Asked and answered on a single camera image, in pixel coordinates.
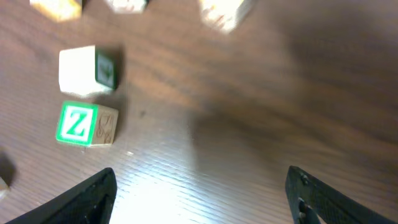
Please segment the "white block green side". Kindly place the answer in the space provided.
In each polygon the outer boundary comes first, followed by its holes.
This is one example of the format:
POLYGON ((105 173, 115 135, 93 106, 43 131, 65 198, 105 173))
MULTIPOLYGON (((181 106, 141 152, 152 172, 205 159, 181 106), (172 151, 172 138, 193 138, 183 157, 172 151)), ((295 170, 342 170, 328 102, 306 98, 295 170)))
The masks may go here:
POLYGON ((82 98, 107 94, 116 89, 115 60, 95 45, 59 52, 60 91, 82 98))

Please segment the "yellow block with black mark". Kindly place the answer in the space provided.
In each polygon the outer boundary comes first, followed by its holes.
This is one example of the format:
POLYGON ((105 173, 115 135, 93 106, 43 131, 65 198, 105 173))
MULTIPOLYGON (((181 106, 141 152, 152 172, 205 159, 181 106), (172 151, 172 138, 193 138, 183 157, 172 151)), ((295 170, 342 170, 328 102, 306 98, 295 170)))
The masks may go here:
POLYGON ((208 27, 229 34, 254 7, 256 0, 198 0, 201 21, 208 27))

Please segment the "white block centre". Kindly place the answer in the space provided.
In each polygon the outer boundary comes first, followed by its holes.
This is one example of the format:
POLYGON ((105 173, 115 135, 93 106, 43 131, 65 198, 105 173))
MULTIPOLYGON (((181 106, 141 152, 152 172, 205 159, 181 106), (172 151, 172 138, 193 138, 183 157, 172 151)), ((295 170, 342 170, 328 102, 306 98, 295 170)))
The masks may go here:
POLYGON ((109 8, 117 14, 142 13, 149 0, 105 0, 109 8))

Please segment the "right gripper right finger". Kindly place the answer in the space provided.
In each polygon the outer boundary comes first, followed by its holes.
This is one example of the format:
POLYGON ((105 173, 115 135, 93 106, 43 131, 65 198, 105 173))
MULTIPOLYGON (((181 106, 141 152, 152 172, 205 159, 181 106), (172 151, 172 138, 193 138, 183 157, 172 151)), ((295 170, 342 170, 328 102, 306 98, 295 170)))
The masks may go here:
POLYGON ((285 192, 295 224, 394 224, 297 166, 290 166, 285 192))

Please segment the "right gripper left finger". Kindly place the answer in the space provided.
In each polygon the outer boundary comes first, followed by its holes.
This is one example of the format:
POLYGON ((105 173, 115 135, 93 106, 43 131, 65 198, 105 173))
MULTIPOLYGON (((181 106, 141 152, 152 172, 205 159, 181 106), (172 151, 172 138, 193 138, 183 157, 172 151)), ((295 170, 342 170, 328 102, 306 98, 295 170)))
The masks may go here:
POLYGON ((107 167, 47 203, 7 224, 108 224, 116 199, 117 182, 107 167))

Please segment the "white block yellow side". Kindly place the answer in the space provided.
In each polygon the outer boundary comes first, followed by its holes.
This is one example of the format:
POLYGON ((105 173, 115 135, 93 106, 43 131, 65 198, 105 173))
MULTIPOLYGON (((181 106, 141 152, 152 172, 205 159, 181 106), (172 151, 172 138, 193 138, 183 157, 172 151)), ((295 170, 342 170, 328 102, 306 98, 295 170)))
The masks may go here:
POLYGON ((30 5, 55 22, 69 21, 81 17, 82 0, 30 0, 30 5))

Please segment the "green Z letter block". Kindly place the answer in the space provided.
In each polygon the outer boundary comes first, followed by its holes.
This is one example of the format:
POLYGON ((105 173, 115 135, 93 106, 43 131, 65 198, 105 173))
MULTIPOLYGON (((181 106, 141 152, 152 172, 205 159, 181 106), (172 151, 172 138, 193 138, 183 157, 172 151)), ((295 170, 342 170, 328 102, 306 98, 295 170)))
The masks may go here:
POLYGON ((102 105, 65 101, 55 139, 82 147, 108 146, 114 142, 119 111, 102 105))

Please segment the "red U letter block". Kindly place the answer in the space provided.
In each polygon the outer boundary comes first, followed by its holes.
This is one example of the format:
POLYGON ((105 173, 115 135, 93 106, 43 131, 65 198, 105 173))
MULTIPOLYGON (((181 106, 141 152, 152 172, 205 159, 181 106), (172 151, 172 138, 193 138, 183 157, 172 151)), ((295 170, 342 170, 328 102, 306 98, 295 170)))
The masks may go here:
POLYGON ((7 183, 0 177, 0 200, 2 200, 9 192, 10 188, 7 183))

